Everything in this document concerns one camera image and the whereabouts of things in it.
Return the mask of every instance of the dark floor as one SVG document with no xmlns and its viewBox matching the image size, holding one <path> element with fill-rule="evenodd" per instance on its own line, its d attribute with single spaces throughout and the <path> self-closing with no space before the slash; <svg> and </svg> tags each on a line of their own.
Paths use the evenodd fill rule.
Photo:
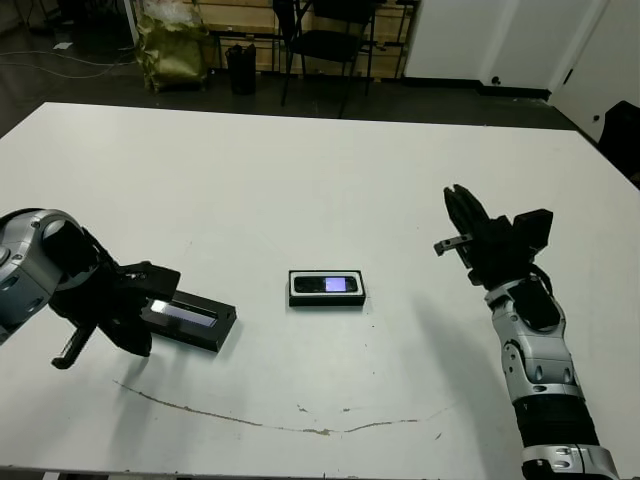
<svg viewBox="0 0 640 480">
<path fill-rule="evenodd" d="M 66 34 L 57 38 L 36 37 L 19 28 L 0 36 L 0 53 L 52 52 L 53 45 L 68 40 L 67 37 Z M 122 47 L 127 46 L 126 38 L 122 42 Z M 96 54 L 76 44 L 68 50 L 55 52 L 100 62 L 113 61 L 123 53 L 116 45 L 111 51 Z M 122 61 L 132 60 L 130 54 Z M 154 94 L 144 89 L 140 70 L 135 64 L 114 68 L 100 77 L 77 80 L 29 67 L 2 66 L 7 62 L 31 63 L 66 75 L 91 75 L 105 68 L 49 55 L 0 56 L 0 136 L 43 102 L 335 118 L 344 88 L 343 79 L 295 79 L 290 82 L 287 105 L 281 107 L 281 76 L 259 76 L 256 94 L 250 96 L 233 95 L 225 72 L 213 75 L 204 92 Z M 409 87 L 400 82 L 373 83 L 368 97 L 364 96 L 364 83 L 356 82 L 344 118 L 575 129 L 562 114 L 541 100 L 480 96 L 474 89 L 464 88 Z"/>
</svg>

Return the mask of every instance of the black bin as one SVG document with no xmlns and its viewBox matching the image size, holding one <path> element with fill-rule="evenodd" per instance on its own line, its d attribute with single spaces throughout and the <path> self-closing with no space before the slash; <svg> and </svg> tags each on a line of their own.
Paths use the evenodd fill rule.
<svg viewBox="0 0 640 480">
<path fill-rule="evenodd" d="M 256 47 L 240 45 L 226 51 L 227 66 L 231 76 L 231 90 L 239 95 L 256 92 Z"/>
</svg>

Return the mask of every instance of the yellow bag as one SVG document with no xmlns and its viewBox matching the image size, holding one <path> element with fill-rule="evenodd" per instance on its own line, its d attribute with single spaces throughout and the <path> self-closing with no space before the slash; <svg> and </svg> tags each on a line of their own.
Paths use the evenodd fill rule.
<svg viewBox="0 0 640 480">
<path fill-rule="evenodd" d="M 200 45 L 208 36 L 204 25 L 169 23 L 142 14 L 137 29 L 136 57 L 147 89 L 158 92 L 181 85 L 204 88 L 207 66 Z"/>
</svg>

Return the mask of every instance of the scratch mark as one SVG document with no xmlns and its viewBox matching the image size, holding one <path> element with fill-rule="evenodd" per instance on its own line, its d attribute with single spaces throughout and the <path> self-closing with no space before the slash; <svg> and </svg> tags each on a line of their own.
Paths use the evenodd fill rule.
<svg viewBox="0 0 640 480">
<path fill-rule="evenodd" d="M 345 430 L 344 433 L 353 433 L 358 430 L 364 430 L 365 428 L 371 427 L 380 427 L 382 425 L 393 425 L 395 423 L 418 423 L 420 420 L 411 419 L 411 420 L 396 420 L 395 422 L 375 422 L 375 423 L 367 423 L 366 425 L 360 425 L 359 427 L 352 428 L 350 430 Z"/>
<path fill-rule="evenodd" d="M 150 395 L 147 395 L 146 393 L 139 392 L 138 390 L 134 390 L 131 387 L 127 387 L 126 385 L 123 385 L 123 384 L 121 384 L 120 382 L 118 382 L 116 380 L 114 380 L 114 382 L 117 383 L 118 385 L 120 385 L 125 390 L 129 390 L 130 392 L 137 393 L 138 395 L 140 395 L 143 398 L 146 398 L 147 400 L 151 400 L 152 402 L 159 403 L 160 405 L 164 405 L 166 407 L 177 408 L 179 410 L 184 410 L 185 412 L 189 412 L 189 413 L 196 413 L 198 415 L 207 415 L 209 417 L 219 418 L 220 420 L 227 420 L 229 422 L 237 422 L 237 423 L 242 423 L 244 425 L 251 425 L 252 427 L 264 427 L 264 425 L 261 424 L 261 423 L 250 422 L 248 420 L 242 420 L 241 418 L 229 417 L 227 415 L 220 415 L 218 413 L 212 413 L 212 412 L 204 412 L 202 410 L 193 409 L 193 408 L 188 407 L 186 405 L 184 407 L 181 407 L 180 405 L 176 405 L 175 403 L 169 403 L 169 402 L 165 402 L 163 400 L 158 400 L 157 398 L 154 398 L 154 397 L 152 397 Z"/>
<path fill-rule="evenodd" d="M 176 405 L 175 403 L 170 403 L 170 402 L 166 402 L 164 400 L 160 400 L 158 398 L 152 397 L 151 395 L 147 395 L 144 392 L 140 392 L 138 390 L 134 390 L 131 387 L 128 387 L 126 385 L 123 385 L 122 383 L 118 382 L 117 380 L 113 380 L 113 383 L 115 383 L 116 385 L 119 385 L 120 387 L 124 388 L 125 390 L 128 390 L 131 393 L 135 393 L 136 395 L 140 395 L 142 398 L 146 398 L 149 401 L 152 401 L 154 403 L 158 403 L 160 405 L 164 405 L 165 407 L 170 407 L 170 408 L 176 408 L 178 410 L 183 410 L 185 412 L 188 413 L 194 413 L 196 415 L 205 415 L 207 417 L 213 417 L 213 418 L 217 418 L 219 420 L 226 420 L 228 422 L 234 422 L 234 423 L 241 423 L 243 425 L 250 425 L 252 427 L 261 427 L 261 428 L 269 428 L 271 430 L 281 430 L 284 432 L 296 432 L 296 433 L 310 433 L 313 435 L 321 435 L 323 437 L 329 437 L 331 436 L 332 433 L 353 433 L 353 432 L 357 432 L 358 430 L 364 430 L 365 428 L 373 428 L 373 427 L 380 427 L 380 426 L 384 426 L 384 425 L 396 425 L 399 423 L 418 423 L 418 422 L 428 422 L 431 419 L 437 417 L 438 415 L 446 412 L 447 410 L 449 410 L 450 408 L 453 408 L 455 406 L 455 404 L 452 404 L 446 408 L 443 408 L 441 410 L 438 410 L 437 412 L 435 412 L 433 415 L 425 418 L 425 419 L 403 419 L 403 420 L 393 420 L 393 421 L 388 421 L 388 422 L 374 422 L 374 423 L 367 423 L 366 425 L 361 425 L 359 427 L 355 427 L 355 428 L 351 428 L 349 430 L 331 430 L 328 428 L 322 429 L 322 430 L 316 430 L 315 428 L 289 428 L 289 427 L 281 427 L 281 426 L 277 426 L 277 425 L 265 425 L 264 423 L 257 423 L 257 422 L 251 422 L 249 420 L 244 420 L 242 418 L 235 418 L 235 417 L 231 417 L 228 415 L 220 415 L 219 413 L 213 413 L 213 412 L 205 412 L 204 410 L 197 410 L 195 408 L 191 408 L 187 405 L 185 406 L 180 406 L 180 405 Z"/>
<path fill-rule="evenodd" d="M 316 435 L 324 435 L 325 437 L 328 437 L 331 435 L 331 432 L 335 432 L 336 430 L 329 430 L 328 428 L 325 428 L 324 430 L 316 430 L 315 428 L 305 428 L 303 430 L 297 430 L 298 432 L 303 432 L 303 433 L 315 433 Z"/>
</svg>

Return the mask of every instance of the white table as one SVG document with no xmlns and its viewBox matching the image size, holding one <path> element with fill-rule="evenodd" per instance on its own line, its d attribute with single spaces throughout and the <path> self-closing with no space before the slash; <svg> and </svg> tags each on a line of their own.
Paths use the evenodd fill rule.
<svg viewBox="0 0 640 480">
<path fill-rule="evenodd" d="M 538 263 L 600 440 L 640 473 L 639 196 L 577 133 L 46 104 L 0 159 L 2 211 L 70 212 L 238 308 L 217 356 L 96 333 L 69 371 L 49 362 L 70 325 L 36 315 L 0 348 L 1 467 L 519 478 L 484 291 L 432 249 L 457 182 L 494 216 L 554 212 Z M 296 268 L 362 269 L 364 310 L 292 311 Z"/>
</svg>

